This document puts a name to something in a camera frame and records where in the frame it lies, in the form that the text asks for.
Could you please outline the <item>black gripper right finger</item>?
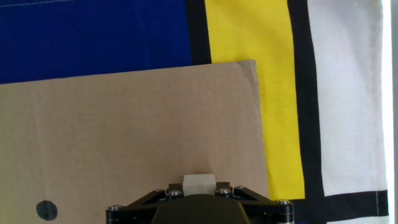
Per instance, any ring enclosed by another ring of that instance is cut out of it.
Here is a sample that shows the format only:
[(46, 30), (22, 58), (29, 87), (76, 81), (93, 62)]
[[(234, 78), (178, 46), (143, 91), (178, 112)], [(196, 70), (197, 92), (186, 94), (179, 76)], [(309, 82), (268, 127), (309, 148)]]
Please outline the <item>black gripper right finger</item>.
[(222, 205), (233, 223), (291, 224), (294, 222), (294, 205), (290, 200), (271, 200), (242, 185), (232, 187), (229, 182), (217, 182), (215, 195), (225, 198)]

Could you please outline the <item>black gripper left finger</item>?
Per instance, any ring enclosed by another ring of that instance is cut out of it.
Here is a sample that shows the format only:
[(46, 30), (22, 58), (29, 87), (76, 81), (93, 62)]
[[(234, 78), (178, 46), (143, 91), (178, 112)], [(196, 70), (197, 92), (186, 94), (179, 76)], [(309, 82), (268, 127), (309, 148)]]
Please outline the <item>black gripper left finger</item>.
[(106, 224), (138, 223), (151, 221), (157, 209), (165, 202), (183, 197), (182, 184), (169, 184), (168, 188), (155, 189), (129, 205), (111, 205), (106, 211)]

